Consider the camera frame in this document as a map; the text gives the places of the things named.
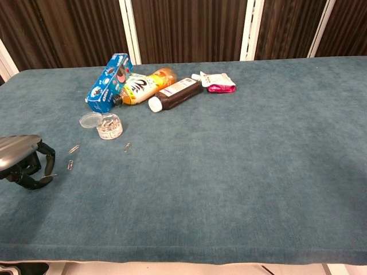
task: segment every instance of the oreo box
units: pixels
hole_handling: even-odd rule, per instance
[[[95,112],[108,113],[112,108],[113,96],[120,93],[132,69],[127,53],[115,53],[89,91],[85,102]]]

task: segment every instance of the brown bottle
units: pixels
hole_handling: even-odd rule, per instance
[[[155,96],[148,101],[148,104],[150,109],[157,113],[161,110],[170,110],[200,92],[200,82],[191,78],[185,78],[157,92]]]

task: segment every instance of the jar lid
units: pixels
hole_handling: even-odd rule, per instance
[[[100,117],[102,117],[100,113],[87,113],[79,119],[79,123],[83,128],[95,128]]]

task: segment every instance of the teal fabric table cover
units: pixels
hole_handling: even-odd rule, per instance
[[[0,181],[0,261],[366,265],[367,57],[169,66],[237,90],[114,108],[124,132],[105,141],[79,125],[102,67],[0,87],[1,136],[40,135],[57,174],[36,191]]]

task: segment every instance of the plastic bottle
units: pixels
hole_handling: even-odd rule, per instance
[[[176,74],[170,68],[159,69],[149,76],[137,77],[125,83],[121,93],[114,96],[114,105],[139,104],[175,82]]]
[[[201,90],[200,82],[191,78],[185,78],[157,92],[148,101],[149,107],[155,113],[161,110],[170,110],[185,100],[197,95]]]

